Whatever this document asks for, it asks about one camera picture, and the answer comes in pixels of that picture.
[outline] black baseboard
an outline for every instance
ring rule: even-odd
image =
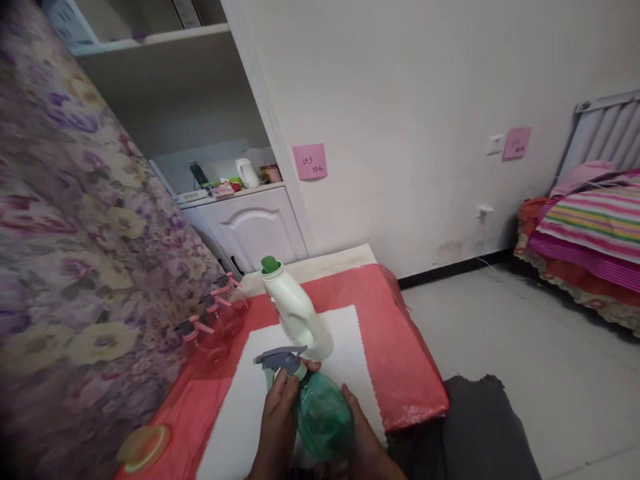
[[[472,258],[469,260],[463,260],[462,262],[452,263],[451,265],[445,265],[444,267],[438,267],[433,270],[429,270],[422,273],[416,273],[398,280],[400,284],[400,290],[416,287],[424,283],[429,283],[436,280],[442,280],[443,278],[452,277],[454,275],[460,275],[473,270],[478,270],[487,266],[487,263],[493,265],[494,263],[506,262],[513,255],[513,249],[504,249],[493,253],[482,255],[481,257]]]

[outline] white jar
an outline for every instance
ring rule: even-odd
[[[235,161],[235,167],[238,169],[238,174],[242,179],[242,183],[245,184],[245,188],[256,188],[260,186],[260,179],[253,169],[251,160],[238,159]]]

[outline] floral curtain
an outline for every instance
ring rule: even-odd
[[[223,271],[36,4],[3,16],[2,438],[25,477],[111,478]]]

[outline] green spray bottle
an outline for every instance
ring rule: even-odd
[[[300,393],[293,404],[302,443],[316,461],[332,462],[353,444],[353,414],[340,388],[328,376],[307,370],[300,360],[303,347],[280,347],[258,355],[267,389],[273,386],[278,370],[300,379]]]

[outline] cabinet door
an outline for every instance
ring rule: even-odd
[[[309,258],[284,187],[197,209],[241,273],[260,270],[267,255],[283,263]]]

